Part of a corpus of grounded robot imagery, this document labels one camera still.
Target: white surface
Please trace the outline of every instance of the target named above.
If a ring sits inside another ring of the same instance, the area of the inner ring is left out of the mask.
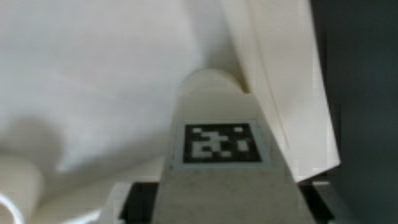
[[[0,223],[26,224],[45,192],[43,175],[35,164],[0,154]]]
[[[116,183],[109,199],[102,208],[102,214],[99,218],[99,224],[118,224],[123,223],[120,219],[123,206],[129,200],[129,193],[132,190],[134,183]]]
[[[166,150],[177,90],[239,71],[219,1],[0,1],[0,150],[47,199]]]
[[[113,176],[67,192],[38,208],[29,224],[91,223],[91,221],[99,220],[115,184],[118,182],[159,181],[162,168],[164,156],[129,167]]]
[[[310,0],[225,0],[250,90],[301,181],[340,164]]]

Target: white panel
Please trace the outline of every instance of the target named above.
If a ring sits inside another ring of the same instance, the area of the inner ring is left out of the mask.
[[[340,164],[308,0],[225,0],[250,89],[296,180]]]

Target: black background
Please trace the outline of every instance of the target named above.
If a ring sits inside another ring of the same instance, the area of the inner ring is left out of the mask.
[[[369,224],[398,223],[398,1],[314,0],[342,167],[333,184]]]

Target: white wall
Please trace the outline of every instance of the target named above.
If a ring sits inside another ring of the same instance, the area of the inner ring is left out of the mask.
[[[38,163],[47,198],[162,153],[209,66],[241,73],[219,1],[0,1],[0,150]]]

